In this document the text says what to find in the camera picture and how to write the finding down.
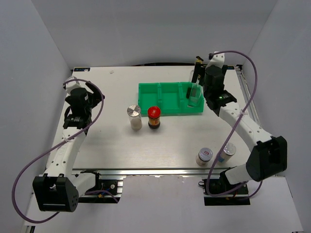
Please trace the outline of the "clear glass cruet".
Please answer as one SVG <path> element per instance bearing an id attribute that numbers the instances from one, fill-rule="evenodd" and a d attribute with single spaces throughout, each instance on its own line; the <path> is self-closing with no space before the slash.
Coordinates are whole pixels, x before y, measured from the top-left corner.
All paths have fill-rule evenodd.
<path id="1" fill-rule="evenodd" d="M 188 107 L 193 108 L 199 104 L 202 94 L 202 86 L 197 83 L 191 83 L 188 96 Z"/>

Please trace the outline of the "glass cruet with dark spice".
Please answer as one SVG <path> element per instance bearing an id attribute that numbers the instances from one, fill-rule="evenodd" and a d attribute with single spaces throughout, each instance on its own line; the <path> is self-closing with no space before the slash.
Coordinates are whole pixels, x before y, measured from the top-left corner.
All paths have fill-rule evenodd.
<path id="1" fill-rule="evenodd" d="M 200 79 L 201 64 L 204 60 L 200 56 L 196 56 L 193 73 L 190 75 L 190 82 L 196 83 Z"/>

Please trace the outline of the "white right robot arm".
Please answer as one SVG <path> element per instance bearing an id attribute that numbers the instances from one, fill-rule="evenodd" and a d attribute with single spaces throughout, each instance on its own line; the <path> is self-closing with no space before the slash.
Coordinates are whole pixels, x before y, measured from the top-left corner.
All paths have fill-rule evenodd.
<path id="1" fill-rule="evenodd" d="M 232 193 L 237 184 L 254 180 L 261 182 L 287 169 L 287 141 L 274 137 L 246 115 L 237 99 L 225 90 L 226 66 L 210 65 L 205 68 L 203 95 L 207 106 L 228 123 L 245 142 L 250 156 L 245 164 L 230 168 L 220 174 L 219 187 Z"/>

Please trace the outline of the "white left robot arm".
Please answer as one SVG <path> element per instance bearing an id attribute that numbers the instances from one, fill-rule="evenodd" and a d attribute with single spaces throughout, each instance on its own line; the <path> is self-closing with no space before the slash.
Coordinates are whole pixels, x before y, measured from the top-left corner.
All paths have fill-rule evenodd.
<path id="1" fill-rule="evenodd" d="M 104 103 L 104 95 L 91 82 L 86 82 L 86 87 L 66 83 L 64 88 L 68 107 L 64 114 L 62 144 L 56 147 L 55 156 L 43 175 L 33 180 L 40 211 L 74 212 L 79 198 L 87 190 L 97 194 L 103 187 L 94 173 L 74 175 L 72 169 L 88 129 L 94 123 L 92 109 Z"/>

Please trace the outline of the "green three-compartment tray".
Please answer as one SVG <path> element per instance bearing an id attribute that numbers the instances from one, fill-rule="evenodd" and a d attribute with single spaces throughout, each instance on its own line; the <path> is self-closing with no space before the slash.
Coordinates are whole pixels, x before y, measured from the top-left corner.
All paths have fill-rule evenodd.
<path id="1" fill-rule="evenodd" d="M 139 83 L 138 106 L 141 114 L 147 115 L 152 106 L 158 106 L 163 116 L 196 115 L 204 111 L 204 98 L 200 96 L 197 105 L 188 106 L 187 90 L 192 87 L 190 82 L 174 83 Z"/>

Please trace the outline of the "silver-lid white powder jar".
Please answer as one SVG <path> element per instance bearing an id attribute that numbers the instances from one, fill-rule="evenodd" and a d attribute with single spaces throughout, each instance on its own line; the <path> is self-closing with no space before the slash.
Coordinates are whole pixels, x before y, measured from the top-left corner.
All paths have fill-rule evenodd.
<path id="1" fill-rule="evenodd" d="M 139 131 L 142 128 L 141 108 L 136 104 L 130 105 L 127 108 L 127 114 L 132 130 Z"/>

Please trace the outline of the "red-lid dark sauce jar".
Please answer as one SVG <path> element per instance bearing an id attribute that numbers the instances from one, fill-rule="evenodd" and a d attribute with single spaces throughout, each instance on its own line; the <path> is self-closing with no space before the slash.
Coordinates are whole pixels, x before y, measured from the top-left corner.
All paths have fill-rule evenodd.
<path id="1" fill-rule="evenodd" d="M 160 126 L 161 109 L 158 106 L 151 106 L 147 110 L 148 126 L 151 129 L 158 129 Z"/>

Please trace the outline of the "blue-label white shaker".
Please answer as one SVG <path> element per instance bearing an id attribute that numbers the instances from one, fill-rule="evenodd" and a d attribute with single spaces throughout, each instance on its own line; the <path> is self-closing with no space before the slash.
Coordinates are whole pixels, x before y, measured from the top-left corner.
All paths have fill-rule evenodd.
<path id="1" fill-rule="evenodd" d="M 236 146 L 233 143 L 228 142 L 225 147 L 220 152 L 220 155 L 216 154 L 216 164 L 224 165 L 226 164 L 236 153 Z"/>

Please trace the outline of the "red-label lid small jar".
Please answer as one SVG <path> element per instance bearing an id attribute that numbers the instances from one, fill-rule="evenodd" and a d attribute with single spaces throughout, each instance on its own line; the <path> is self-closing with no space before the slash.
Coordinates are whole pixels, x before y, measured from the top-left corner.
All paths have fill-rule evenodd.
<path id="1" fill-rule="evenodd" d="M 196 156 L 196 163 L 199 166 L 206 166 L 208 162 L 212 159 L 213 152 L 209 148 L 201 148 Z"/>

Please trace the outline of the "aluminium side rail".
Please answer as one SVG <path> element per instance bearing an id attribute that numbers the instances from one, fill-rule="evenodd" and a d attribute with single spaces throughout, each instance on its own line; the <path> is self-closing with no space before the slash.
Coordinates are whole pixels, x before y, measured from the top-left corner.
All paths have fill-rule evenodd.
<path id="1" fill-rule="evenodd" d="M 238 79 L 239 79 L 239 83 L 240 83 L 240 87 L 241 87 L 241 90 L 243 93 L 245 103 L 248 103 L 248 101 L 250 100 L 250 97 L 251 97 L 251 90 L 250 90 L 250 88 L 247 84 L 246 78 L 243 74 L 242 65 L 236 65 L 235 71 L 236 71 Z M 253 101 L 251 101 L 250 105 L 247 107 L 247 112 L 248 112 L 250 118 L 253 119 L 260 127 L 262 127 L 262 124 L 260 122 L 260 119 L 259 119 L 259 116 L 257 113 L 256 106 L 255 106 Z"/>

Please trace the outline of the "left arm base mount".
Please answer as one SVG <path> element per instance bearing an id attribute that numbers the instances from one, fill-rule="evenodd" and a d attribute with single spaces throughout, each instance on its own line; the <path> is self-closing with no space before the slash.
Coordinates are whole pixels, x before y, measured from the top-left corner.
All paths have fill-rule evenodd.
<path id="1" fill-rule="evenodd" d="M 105 175 L 99 170 L 82 170 L 74 177 L 78 179 L 79 203 L 117 203 L 121 198 L 122 176 Z"/>

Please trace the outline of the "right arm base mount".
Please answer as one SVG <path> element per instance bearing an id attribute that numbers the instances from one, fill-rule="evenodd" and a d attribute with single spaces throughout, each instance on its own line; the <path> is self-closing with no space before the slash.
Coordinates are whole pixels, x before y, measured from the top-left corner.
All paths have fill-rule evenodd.
<path id="1" fill-rule="evenodd" d="M 246 184 L 229 194 L 212 197 L 207 193 L 207 179 L 198 182 L 198 186 L 203 189 L 205 206 L 247 206 L 250 205 L 249 191 Z M 209 191 L 211 194 L 218 195 L 226 192 L 234 186 L 225 187 L 220 184 L 219 179 L 210 179 Z"/>

